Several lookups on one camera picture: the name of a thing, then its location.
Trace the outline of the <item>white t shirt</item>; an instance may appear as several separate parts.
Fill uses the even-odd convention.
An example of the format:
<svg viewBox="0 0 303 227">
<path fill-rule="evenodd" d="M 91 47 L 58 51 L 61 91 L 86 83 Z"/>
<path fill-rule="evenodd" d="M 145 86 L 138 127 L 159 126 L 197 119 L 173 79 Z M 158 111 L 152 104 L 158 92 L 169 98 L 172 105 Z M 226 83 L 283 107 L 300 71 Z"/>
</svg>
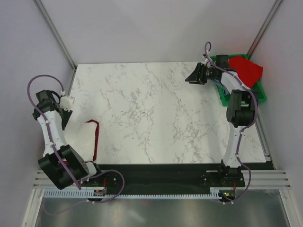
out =
<svg viewBox="0 0 303 227">
<path fill-rule="evenodd" d="M 84 159 L 84 126 L 85 122 L 69 121 L 64 135 L 66 142 L 73 147 L 73 149 Z"/>
</svg>

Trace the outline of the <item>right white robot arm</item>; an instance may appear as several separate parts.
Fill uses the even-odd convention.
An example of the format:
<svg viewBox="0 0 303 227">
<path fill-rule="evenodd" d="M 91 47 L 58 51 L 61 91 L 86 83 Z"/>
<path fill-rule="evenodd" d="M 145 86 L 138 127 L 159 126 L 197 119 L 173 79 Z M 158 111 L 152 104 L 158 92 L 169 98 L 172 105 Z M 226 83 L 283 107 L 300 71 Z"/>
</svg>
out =
<svg viewBox="0 0 303 227">
<path fill-rule="evenodd" d="M 230 94 L 226 111 L 226 119 L 230 124 L 229 139 L 217 174 L 218 183 L 228 186 L 234 178 L 241 177 L 245 131 L 256 121 L 258 92 L 246 86 L 236 69 L 230 68 L 228 55 L 217 55 L 215 62 L 208 58 L 205 63 L 197 63 L 194 71 L 185 79 L 190 84 L 201 85 L 209 80 L 217 82 Z"/>
</svg>

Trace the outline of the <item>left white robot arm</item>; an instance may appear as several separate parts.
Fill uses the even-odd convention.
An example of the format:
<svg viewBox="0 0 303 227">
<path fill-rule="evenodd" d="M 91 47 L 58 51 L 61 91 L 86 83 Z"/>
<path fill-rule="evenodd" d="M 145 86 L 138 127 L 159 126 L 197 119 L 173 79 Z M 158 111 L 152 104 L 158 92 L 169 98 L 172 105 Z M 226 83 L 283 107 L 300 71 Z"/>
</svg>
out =
<svg viewBox="0 0 303 227">
<path fill-rule="evenodd" d="M 99 123 L 96 120 L 70 120 L 74 97 L 52 90 L 36 94 L 38 104 L 33 118 L 39 122 L 44 140 L 39 167 L 60 190 L 87 179 L 93 186 L 104 181 L 94 163 L 97 158 Z"/>
</svg>

